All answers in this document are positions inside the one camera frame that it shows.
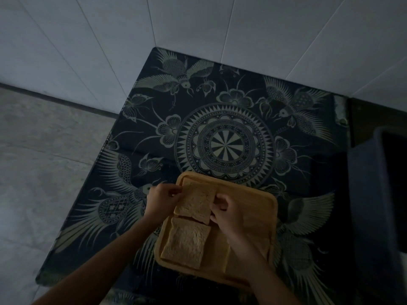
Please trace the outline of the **person's right hand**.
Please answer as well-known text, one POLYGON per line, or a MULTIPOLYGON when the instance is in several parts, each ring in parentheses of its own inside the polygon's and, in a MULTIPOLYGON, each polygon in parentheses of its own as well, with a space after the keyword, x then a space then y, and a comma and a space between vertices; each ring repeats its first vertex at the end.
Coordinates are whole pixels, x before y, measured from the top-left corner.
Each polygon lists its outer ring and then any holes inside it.
POLYGON ((243 216, 238 203, 231 197, 228 207, 228 223, 218 225, 221 232, 226 236, 227 241, 232 247, 242 246, 248 243, 248 237, 243 228, 243 216))

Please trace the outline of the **person's left hand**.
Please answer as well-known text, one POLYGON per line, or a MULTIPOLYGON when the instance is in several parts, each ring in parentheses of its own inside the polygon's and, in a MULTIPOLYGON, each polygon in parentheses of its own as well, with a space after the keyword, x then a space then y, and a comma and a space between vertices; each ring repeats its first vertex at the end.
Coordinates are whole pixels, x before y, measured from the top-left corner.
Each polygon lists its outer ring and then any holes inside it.
POLYGON ((165 198, 165 183, 150 188, 147 195, 144 217, 150 222, 161 224, 173 214, 181 198, 165 198))

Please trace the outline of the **brown bread slice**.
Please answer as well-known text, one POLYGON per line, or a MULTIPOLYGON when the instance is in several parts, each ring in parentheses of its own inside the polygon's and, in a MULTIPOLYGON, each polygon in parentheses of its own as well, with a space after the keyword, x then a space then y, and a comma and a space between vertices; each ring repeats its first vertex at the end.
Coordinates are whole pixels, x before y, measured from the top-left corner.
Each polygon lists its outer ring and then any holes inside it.
POLYGON ((190 178, 182 182, 182 198, 178 202, 174 214, 190 217, 201 223, 209 225, 210 205, 216 197, 216 187, 211 184, 201 183, 190 178))
POLYGON ((172 217, 170 225, 169 237, 160 257, 198 270, 211 226, 180 217, 172 217))

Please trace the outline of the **person's left forearm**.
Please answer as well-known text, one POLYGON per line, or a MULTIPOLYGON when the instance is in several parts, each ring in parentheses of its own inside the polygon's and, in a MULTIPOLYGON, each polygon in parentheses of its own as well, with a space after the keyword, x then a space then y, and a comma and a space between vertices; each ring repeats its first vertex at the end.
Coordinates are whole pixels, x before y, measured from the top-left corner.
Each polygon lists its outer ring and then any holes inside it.
POLYGON ((80 266, 32 305, 99 305, 156 228, 164 221, 145 214, 127 232, 80 266))

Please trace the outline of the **person's right forearm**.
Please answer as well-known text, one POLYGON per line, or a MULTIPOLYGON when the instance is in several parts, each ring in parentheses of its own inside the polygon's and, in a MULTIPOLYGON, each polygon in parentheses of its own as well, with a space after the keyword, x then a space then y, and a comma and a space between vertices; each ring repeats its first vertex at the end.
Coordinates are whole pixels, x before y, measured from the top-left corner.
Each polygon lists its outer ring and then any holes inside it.
POLYGON ((232 234, 227 240, 244 266, 259 305, 301 305, 245 234, 232 234))

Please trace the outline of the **wooden tray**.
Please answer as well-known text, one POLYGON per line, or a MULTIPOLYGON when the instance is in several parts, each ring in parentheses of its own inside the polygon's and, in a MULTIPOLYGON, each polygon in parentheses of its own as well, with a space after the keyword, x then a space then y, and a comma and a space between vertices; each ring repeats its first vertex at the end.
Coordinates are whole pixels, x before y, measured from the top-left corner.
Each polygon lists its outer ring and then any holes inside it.
MULTIPOLYGON (((245 232, 251 235, 268 237, 270 241, 273 240, 276 235, 278 206, 277 200, 272 194, 192 171, 181 173, 177 178, 176 184, 182 185, 185 179, 210 184, 221 193, 233 197, 240 204, 245 232)), ((219 227, 215 224, 211 224, 212 228, 204 246, 200 269, 184 266, 178 262, 161 257, 169 240, 172 229, 172 217, 174 215, 169 216, 164 221, 155 243, 154 258, 160 266, 231 287, 247 291, 251 290, 250 284, 246 280, 231 277, 225 273, 229 257, 229 245, 224 234, 221 233, 219 227)))

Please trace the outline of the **black bird patterned tablecloth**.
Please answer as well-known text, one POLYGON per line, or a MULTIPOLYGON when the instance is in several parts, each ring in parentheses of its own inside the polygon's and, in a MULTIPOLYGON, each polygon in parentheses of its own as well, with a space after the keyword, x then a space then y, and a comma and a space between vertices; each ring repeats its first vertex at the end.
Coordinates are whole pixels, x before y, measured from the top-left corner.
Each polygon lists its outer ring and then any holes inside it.
POLYGON ((347 129, 330 92, 153 48, 36 283, 50 287, 128 230, 158 182, 195 172, 278 200, 271 265, 309 305, 345 305, 347 129))

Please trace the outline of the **dark blue plastic bin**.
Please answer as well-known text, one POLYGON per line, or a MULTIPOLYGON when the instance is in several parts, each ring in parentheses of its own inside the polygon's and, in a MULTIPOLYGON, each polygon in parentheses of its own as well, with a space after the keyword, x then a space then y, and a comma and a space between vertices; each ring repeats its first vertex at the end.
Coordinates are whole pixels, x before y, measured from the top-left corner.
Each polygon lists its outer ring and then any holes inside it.
POLYGON ((407 128, 377 127, 347 159, 359 287, 407 305, 407 128))

